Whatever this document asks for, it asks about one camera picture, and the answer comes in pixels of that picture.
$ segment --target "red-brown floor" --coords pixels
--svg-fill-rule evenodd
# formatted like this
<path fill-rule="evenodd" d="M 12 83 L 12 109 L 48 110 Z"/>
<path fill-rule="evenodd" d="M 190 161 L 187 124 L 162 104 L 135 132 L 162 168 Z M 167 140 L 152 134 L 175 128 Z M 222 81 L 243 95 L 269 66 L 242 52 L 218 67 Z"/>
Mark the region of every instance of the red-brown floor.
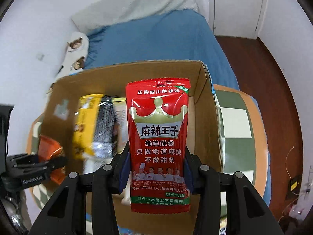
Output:
<path fill-rule="evenodd" d="M 279 219 L 285 206 L 290 178 L 302 174 L 303 148 L 300 122 L 287 82 L 265 45 L 258 40 L 216 37 L 237 77 L 240 90 L 259 104 L 271 155 L 272 198 L 270 210 Z"/>

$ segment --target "open cardboard box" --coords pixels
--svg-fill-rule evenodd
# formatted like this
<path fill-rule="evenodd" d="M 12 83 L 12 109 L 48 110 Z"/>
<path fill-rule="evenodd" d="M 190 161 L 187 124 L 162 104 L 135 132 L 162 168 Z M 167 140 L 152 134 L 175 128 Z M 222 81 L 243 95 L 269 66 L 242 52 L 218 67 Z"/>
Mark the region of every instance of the open cardboard box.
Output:
<path fill-rule="evenodd" d="M 189 78 L 189 96 L 194 101 L 194 153 L 203 164 L 221 170 L 219 122 L 212 93 L 211 79 L 200 61 L 143 61 L 86 70 L 61 78 L 54 85 L 45 111 L 41 133 L 57 140 L 69 158 L 66 172 L 81 174 L 82 161 L 72 155 L 74 118 L 79 98 L 88 94 L 125 97 L 127 83 L 163 77 Z M 192 234 L 198 212 L 199 196 L 191 196 L 189 213 L 148 215 L 131 212 L 130 206 L 114 197 L 117 223 L 144 234 Z M 86 211 L 91 213 L 91 197 L 87 195 Z"/>

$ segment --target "white pillow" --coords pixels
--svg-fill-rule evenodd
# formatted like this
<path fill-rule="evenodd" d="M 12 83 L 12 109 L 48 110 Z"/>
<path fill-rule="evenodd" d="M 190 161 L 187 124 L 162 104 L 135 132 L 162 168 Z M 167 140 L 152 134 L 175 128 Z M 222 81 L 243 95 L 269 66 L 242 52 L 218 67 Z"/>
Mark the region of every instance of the white pillow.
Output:
<path fill-rule="evenodd" d="M 172 10 L 193 9 L 208 21 L 202 0 L 100 0 L 72 16 L 82 33 Z"/>

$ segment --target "cable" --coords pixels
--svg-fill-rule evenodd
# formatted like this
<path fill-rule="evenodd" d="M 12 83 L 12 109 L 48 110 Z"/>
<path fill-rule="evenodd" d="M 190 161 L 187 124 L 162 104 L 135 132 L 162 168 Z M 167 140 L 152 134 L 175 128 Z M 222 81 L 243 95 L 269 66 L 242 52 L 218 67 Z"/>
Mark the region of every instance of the cable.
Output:
<path fill-rule="evenodd" d="M 288 175 L 289 175 L 289 177 L 290 177 L 290 191 L 291 191 L 294 195 L 300 195 L 300 194 L 294 193 L 294 192 L 292 191 L 292 189 L 291 189 L 292 179 L 291 179 L 291 176 L 290 176 L 290 174 L 289 174 L 289 172 L 288 172 L 288 170 L 287 170 L 287 158 L 288 158 L 288 155 L 289 155 L 289 153 L 291 152 L 291 150 L 293 150 L 294 148 L 295 148 L 295 147 L 293 146 L 293 147 L 289 150 L 289 152 L 288 152 L 288 154 L 287 154 L 287 156 L 286 156 L 285 167 L 286 167 L 286 171 L 287 171 L 287 173 L 288 173 Z"/>

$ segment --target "spicy gudong package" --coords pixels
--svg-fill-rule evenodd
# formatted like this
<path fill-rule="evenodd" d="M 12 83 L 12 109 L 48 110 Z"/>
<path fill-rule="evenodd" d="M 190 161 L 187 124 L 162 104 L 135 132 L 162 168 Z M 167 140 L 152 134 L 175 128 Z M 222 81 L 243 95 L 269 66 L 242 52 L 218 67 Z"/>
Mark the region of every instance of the spicy gudong package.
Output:
<path fill-rule="evenodd" d="M 189 80 L 181 78 L 143 80 L 126 87 L 134 212 L 190 209 L 183 173 L 189 89 Z"/>

